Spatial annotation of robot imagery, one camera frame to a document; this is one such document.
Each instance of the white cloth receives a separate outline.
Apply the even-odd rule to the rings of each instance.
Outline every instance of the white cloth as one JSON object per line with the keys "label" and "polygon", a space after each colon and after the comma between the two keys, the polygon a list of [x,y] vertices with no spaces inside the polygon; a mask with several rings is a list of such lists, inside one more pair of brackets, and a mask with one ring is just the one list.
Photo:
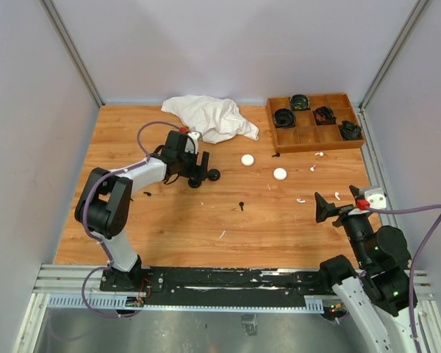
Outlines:
{"label": "white cloth", "polygon": [[177,115],[190,130],[200,132],[204,142],[219,143],[235,135],[258,140],[258,128],[240,115],[231,99],[173,97],[163,102],[162,111]]}

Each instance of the wooden tabletop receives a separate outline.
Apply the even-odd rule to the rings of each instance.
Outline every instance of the wooden tabletop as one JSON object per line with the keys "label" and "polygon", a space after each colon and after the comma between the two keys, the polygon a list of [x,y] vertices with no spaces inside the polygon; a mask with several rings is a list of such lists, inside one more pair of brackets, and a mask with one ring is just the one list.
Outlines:
{"label": "wooden tabletop", "polygon": [[[218,181],[207,180],[192,189],[180,178],[172,185],[149,185],[134,195],[127,233],[143,265],[318,268],[321,261],[344,254],[356,266],[343,228],[334,228],[331,220],[315,223],[314,192],[336,204],[352,203],[348,186],[369,185],[360,150],[272,157],[266,108],[245,106],[240,112],[259,127],[258,141],[236,136],[217,145],[200,145],[211,154],[209,167],[220,170]],[[101,108],[55,263],[106,263],[101,247],[75,221],[75,205],[92,169],[120,168],[144,158],[136,133],[154,120],[181,124],[160,107]],[[165,142],[168,130],[155,125],[143,133],[149,151]],[[240,163],[244,154],[255,157],[251,167]],[[286,180],[273,178],[278,167],[287,170]],[[336,191],[341,201],[335,199]],[[299,204],[297,198],[306,202]],[[243,211],[240,202],[245,204]],[[371,223],[377,229],[377,216]]]}

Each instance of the white round disc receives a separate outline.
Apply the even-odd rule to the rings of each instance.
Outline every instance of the white round disc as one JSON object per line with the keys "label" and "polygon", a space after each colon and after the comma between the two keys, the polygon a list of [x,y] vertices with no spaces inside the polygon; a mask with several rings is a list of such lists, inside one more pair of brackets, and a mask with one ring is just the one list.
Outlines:
{"label": "white round disc", "polygon": [[255,159],[253,158],[253,156],[251,154],[244,154],[242,156],[242,164],[245,167],[249,167],[250,165],[253,165]]}
{"label": "white round disc", "polygon": [[283,168],[276,168],[273,172],[273,177],[276,180],[284,180],[287,177],[287,172]]}

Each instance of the white panel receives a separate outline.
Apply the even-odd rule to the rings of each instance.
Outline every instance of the white panel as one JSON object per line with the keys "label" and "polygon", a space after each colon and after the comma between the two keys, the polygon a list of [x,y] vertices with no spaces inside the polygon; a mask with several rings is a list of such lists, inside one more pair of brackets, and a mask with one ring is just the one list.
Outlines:
{"label": "white panel", "polygon": [[96,113],[39,1],[0,0],[0,352],[54,257]]}
{"label": "white panel", "polygon": [[307,92],[360,101],[415,0],[55,0],[107,103]]}
{"label": "white panel", "polygon": [[[367,112],[395,207],[441,203],[441,0],[429,6]],[[398,217],[413,251],[438,212]],[[420,268],[441,309],[441,225]]]}

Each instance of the wooden box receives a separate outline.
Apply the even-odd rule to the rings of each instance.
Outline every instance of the wooden box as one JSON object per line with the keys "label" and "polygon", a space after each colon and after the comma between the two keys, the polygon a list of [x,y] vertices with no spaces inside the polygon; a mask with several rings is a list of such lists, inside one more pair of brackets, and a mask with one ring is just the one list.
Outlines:
{"label": "wooden box", "polygon": [[[342,121],[348,120],[358,124],[353,107],[344,93],[308,95],[310,110],[295,111],[295,127],[277,129],[274,126],[274,112],[281,108],[291,109],[290,97],[269,98],[266,108],[273,135],[274,148],[278,153],[325,151],[327,149],[358,149],[365,142],[360,140],[343,140],[340,134]],[[334,125],[317,125],[313,111],[319,107],[329,107],[337,117]]]}

